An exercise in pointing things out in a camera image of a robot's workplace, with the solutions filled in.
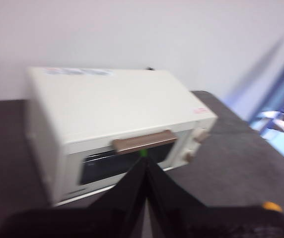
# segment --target table surface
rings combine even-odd
[[[218,121],[192,163],[167,172],[208,206],[273,201],[284,210],[284,157],[210,93],[195,95]],[[0,224],[7,216],[48,207],[33,155],[24,137],[24,100],[0,101]],[[62,207],[87,206],[103,193]],[[151,237],[149,214],[143,237]]]

